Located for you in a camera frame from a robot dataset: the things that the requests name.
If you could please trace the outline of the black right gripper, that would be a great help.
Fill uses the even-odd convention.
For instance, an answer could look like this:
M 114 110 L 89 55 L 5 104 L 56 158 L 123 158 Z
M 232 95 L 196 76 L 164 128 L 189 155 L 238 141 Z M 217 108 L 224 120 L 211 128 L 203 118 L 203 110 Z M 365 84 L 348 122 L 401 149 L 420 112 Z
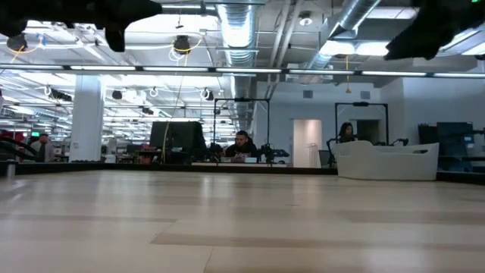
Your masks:
M 416 19 L 387 45 L 385 60 L 433 59 L 454 36 L 485 23 L 485 0 L 424 0 Z

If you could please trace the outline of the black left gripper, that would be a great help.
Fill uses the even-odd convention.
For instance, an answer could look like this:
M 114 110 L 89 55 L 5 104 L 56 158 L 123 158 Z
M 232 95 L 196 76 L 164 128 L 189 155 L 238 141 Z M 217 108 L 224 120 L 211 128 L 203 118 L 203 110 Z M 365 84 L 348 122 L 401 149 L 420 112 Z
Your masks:
M 123 0 L 89 0 L 86 6 L 96 27 L 105 30 L 105 39 L 114 52 L 125 51 L 127 24 L 120 13 L 122 2 Z M 130 0 L 130 5 L 132 8 L 127 17 L 131 21 L 152 17 L 163 11 L 161 4 L 152 0 Z

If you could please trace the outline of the black round ceiling fixture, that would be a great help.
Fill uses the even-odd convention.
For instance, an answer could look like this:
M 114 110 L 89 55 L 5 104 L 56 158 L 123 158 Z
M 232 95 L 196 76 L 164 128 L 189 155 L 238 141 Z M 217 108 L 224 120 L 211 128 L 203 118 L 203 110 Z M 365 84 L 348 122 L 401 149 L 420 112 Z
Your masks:
M 7 39 L 6 45 L 9 49 L 16 52 L 18 51 L 23 52 L 28 48 L 24 33 L 17 36 L 9 37 Z
M 179 55 L 187 55 L 190 52 L 189 37 L 186 35 L 176 36 L 173 44 L 174 52 Z

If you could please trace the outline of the blue cabinet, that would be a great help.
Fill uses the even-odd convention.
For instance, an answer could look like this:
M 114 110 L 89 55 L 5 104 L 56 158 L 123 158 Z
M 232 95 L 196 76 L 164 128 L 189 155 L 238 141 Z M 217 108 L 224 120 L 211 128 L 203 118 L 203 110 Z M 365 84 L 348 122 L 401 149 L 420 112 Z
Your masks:
M 468 145 L 474 145 L 473 124 L 470 122 L 437 122 L 419 124 L 420 144 L 439 143 L 438 170 L 472 172 L 468 157 Z

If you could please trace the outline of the person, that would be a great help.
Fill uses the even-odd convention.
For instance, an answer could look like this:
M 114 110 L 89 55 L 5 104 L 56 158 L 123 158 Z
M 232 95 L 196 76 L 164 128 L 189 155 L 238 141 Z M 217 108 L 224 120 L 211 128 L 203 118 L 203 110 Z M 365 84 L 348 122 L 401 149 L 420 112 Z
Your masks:
M 55 158 L 54 146 L 49 142 L 49 135 L 42 133 L 37 141 L 30 144 L 30 147 L 35 149 L 35 162 L 52 162 Z
M 350 122 L 344 122 L 338 133 L 338 142 L 347 143 L 355 140 L 356 140 L 356 136 L 354 134 L 352 124 Z
M 258 150 L 253 143 L 252 138 L 244 130 L 240 130 L 236 133 L 235 143 L 226 148 L 224 155 L 226 157 L 257 157 Z

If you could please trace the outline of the long white light strip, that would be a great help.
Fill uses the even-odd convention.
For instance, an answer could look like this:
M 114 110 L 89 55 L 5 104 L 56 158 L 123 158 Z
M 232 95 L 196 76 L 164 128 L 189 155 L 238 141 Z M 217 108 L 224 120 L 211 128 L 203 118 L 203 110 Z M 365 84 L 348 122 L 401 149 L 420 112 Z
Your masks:
M 288 68 L 254 67 L 168 67 L 168 66 L 121 66 L 121 65 L 56 65 L 56 64 L 10 64 L 0 63 L 0 70 L 42 71 L 49 73 L 72 74 L 150 74 L 150 75 L 196 75 L 216 74 L 229 76 L 264 75 L 309 75 L 309 76 L 349 76 L 349 77 L 417 77 L 485 80 L 485 73 L 455 72 L 414 72 L 414 71 L 348 71 L 348 70 L 310 70 Z

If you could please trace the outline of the grey plastic bin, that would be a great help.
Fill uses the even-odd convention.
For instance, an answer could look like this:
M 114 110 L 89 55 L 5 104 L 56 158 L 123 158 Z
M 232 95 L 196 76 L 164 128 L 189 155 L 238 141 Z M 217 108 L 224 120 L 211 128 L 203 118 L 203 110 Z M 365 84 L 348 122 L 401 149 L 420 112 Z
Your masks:
M 429 181 L 437 177 L 439 143 L 374 146 L 358 140 L 338 143 L 334 156 L 338 175 L 356 180 Z

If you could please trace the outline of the white square column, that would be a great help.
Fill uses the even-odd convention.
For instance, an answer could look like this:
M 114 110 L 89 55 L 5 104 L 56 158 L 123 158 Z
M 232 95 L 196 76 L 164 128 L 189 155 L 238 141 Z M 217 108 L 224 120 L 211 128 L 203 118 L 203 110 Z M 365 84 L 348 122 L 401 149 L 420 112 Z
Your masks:
M 97 76 L 77 75 L 70 136 L 70 162 L 101 158 L 105 85 Z

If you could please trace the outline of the black monitor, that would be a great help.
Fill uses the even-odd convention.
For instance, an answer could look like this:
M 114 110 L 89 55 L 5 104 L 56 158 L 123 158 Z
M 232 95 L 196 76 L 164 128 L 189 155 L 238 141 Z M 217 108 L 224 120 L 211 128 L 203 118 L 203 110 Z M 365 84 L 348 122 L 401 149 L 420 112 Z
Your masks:
M 207 146 L 198 121 L 156 121 L 149 145 L 161 150 L 160 163 L 191 165 L 205 158 Z

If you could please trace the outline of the white door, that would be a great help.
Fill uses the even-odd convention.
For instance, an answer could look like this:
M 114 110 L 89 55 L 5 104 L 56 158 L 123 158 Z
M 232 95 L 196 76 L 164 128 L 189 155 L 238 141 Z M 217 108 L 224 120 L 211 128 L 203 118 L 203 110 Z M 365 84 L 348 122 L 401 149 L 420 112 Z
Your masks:
M 293 121 L 293 166 L 321 168 L 319 150 L 322 148 L 322 122 L 316 119 Z

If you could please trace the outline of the silver ventilation duct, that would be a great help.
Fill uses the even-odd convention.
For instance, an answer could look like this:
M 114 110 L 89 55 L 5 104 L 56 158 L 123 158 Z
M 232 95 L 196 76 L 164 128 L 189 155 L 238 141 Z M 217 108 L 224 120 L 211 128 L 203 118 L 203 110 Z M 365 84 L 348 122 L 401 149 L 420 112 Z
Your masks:
M 221 35 L 228 67 L 247 68 L 255 66 L 256 53 L 250 49 L 255 46 L 255 27 L 257 7 L 241 4 L 216 5 L 221 19 Z M 251 93 L 251 81 L 245 76 L 231 76 L 230 88 L 234 99 L 248 99 Z M 235 123 L 237 130 L 248 130 L 252 114 L 251 104 L 234 102 Z
M 322 70 L 330 62 L 330 53 L 321 53 L 324 46 L 336 36 L 350 32 L 356 34 L 358 27 L 382 0 L 344 0 L 342 10 L 328 17 L 319 34 L 320 48 L 305 66 L 306 69 Z

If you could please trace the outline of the black frame rig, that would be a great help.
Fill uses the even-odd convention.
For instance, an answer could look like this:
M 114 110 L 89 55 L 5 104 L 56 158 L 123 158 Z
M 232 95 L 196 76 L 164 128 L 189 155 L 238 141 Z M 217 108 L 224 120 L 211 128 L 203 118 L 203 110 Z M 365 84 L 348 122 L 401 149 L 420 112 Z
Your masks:
M 338 126 L 338 108 L 340 105 L 351 105 L 352 107 L 368 107 L 372 106 L 383 106 L 385 113 L 385 134 L 386 134 L 386 145 L 390 144 L 390 129 L 389 129 L 389 106 L 387 103 L 373 103 L 373 102 L 335 102 L 334 103 L 334 129 L 335 138 L 339 136 L 340 127 Z
M 272 166 L 274 164 L 274 154 L 273 149 L 271 148 L 270 144 L 270 100 L 269 99 L 250 99 L 250 98 L 234 98 L 234 99 L 215 99 L 214 100 L 214 107 L 213 107 L 213 114 L 214 118 L 216 118 L 218 111 L 221 108 L 226 108 L 225 106 L 218 107 L 217 103 L 219 101 L 224 101 L 224 104 L 227 102 L 233 102 L 235 105 L 238 103 L 250 103 L 250 102 L 265 102 L 267 104 L 267 136 L 266 136 L 266 143 L 258 150 L 258 162 L 261 162 L 261 157 L 264 155 L 266 164 Z

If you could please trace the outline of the black aluminium table frame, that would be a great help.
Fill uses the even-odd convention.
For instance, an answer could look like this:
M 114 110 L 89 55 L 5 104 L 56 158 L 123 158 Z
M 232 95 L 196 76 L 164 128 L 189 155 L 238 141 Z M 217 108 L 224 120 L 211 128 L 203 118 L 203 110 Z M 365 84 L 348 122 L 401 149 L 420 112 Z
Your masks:
M 0 161 L 0 177 L 6 177 L 8 167 L 15 167 L 15 174 L 52 174 L 75 171 L 169 171 L 203 172 L 228 174 L 287 174 L 287 175 L 338 175 L 337 170 L 329 168 L 287 168 L 282 165 L 262 167 L 257 165 L 216 166 L 216 165 L 144 165 L 112 164 L 101 162 L 75 163 L 18 163 Z

